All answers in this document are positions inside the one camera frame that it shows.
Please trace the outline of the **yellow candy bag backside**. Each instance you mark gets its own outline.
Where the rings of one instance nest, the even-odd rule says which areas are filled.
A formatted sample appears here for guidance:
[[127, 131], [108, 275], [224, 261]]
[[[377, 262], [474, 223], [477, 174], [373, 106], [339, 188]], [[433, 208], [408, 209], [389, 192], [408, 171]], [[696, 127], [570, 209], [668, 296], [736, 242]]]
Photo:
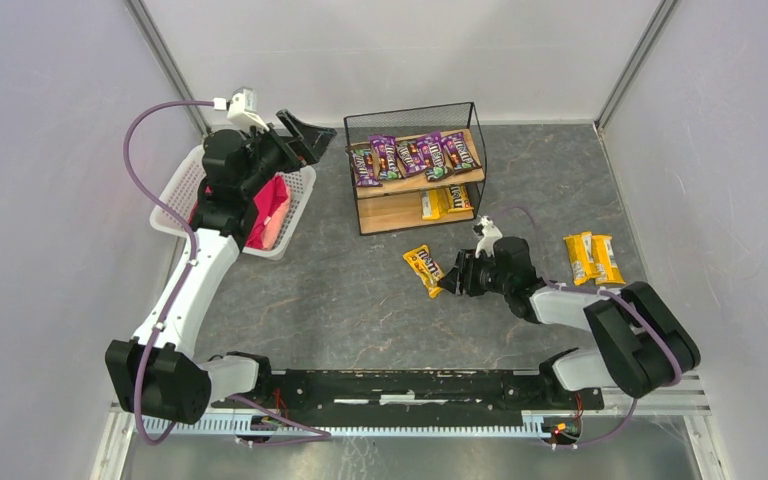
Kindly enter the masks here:
[[449, 185], [446, 187], [446, 194], [448, 213], [464, 213], [474, 210], [465, 185]]

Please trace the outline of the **yellow M&M candy bag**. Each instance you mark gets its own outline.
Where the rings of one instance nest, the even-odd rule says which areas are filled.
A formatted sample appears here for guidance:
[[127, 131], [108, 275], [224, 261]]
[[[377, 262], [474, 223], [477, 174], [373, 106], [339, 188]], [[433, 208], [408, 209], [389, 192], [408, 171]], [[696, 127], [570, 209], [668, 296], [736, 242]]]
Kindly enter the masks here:
[[424, 190], [420, 193], [420, 199], [423, 221], [436, 221], [447, 215], [449, 203], [444, 188]]

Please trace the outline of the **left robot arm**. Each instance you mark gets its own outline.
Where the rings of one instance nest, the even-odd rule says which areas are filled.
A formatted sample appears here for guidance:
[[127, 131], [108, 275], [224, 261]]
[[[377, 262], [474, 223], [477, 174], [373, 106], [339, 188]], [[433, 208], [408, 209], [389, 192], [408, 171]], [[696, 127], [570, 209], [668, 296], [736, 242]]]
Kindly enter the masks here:
[[112, 341], [105, 352], [125, 411], [194, 424], [213, 403], [266, 383], [270, 365], [265, 357], [230, 353], [197, 363], [192, 356], [208, 307], [262, 211], [256, 195], [279, 176], [311, 170], [337, 135], [287, 110], [277, 118], [281, 131], [246, 121], [213, 131], [155, 198], [157, 209], [174, 222], [162, 230], [183, 235], [186, 242], [143, 324], [130, 339]]

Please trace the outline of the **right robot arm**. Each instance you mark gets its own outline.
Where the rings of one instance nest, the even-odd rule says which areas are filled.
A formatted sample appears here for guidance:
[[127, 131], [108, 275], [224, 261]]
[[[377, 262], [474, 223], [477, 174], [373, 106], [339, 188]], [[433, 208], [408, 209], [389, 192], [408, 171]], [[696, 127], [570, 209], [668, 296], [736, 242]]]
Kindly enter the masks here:
[[459, 251], [440, 284], [455, 295], [499, 294], [522, 320], [591, 334], [593, 348], [574, 348], [541, 366], [565, 391], [613, 387], [640, 399], [677, 384], [701, 363], [696, 342], [650, 284], [587, 290], [553, 283], [538, 275], [522, 238]]

